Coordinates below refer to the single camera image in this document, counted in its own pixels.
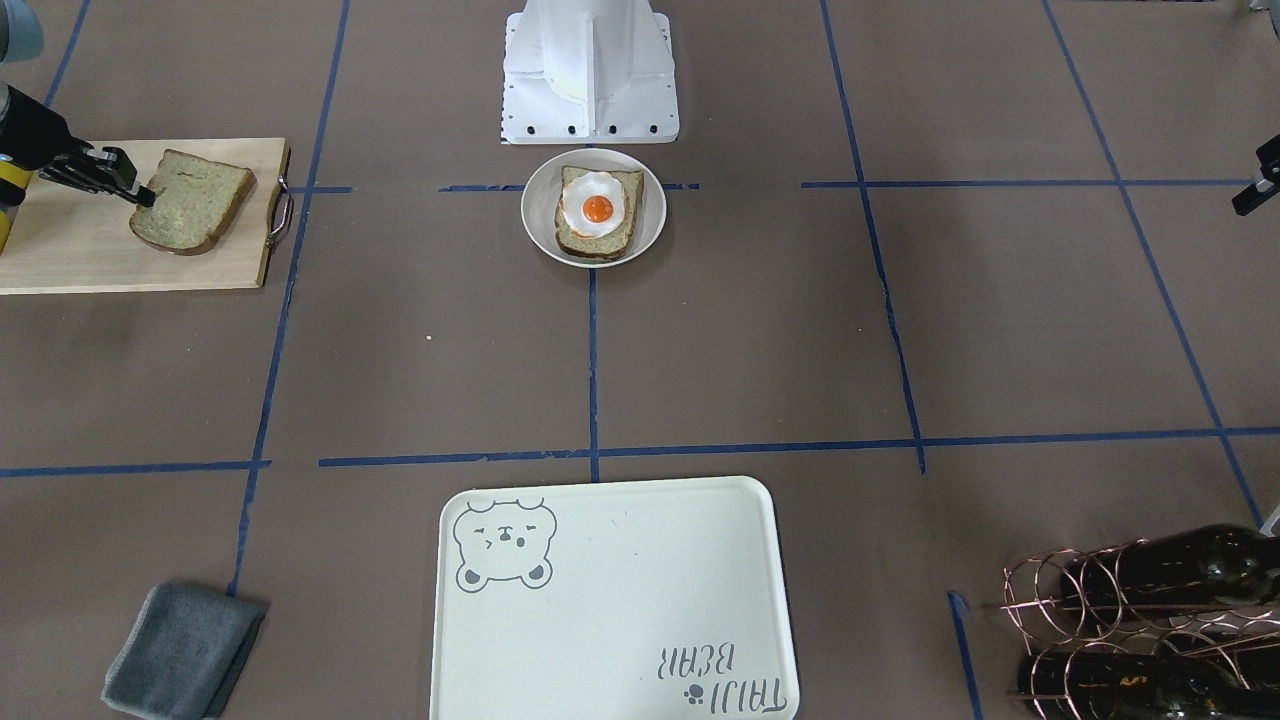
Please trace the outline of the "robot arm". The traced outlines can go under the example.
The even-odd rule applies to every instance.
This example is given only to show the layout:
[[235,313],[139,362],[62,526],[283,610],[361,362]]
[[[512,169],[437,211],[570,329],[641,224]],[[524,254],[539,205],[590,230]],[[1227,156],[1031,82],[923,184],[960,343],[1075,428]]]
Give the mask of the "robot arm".
[[86,193],[109,193],[141,208],[155,192],[138,182],[125,150],[96,149],[70,133],[67,120],[9,83],[1,87],[1,243],[35,176]]

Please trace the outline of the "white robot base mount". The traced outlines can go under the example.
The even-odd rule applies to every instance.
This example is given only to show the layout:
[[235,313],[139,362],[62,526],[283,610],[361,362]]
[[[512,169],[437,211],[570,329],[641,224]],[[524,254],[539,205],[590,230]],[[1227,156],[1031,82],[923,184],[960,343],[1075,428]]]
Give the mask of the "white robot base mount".
[[672,143],[669,18],[649,1],[527,1],[504,26],[500,141]]

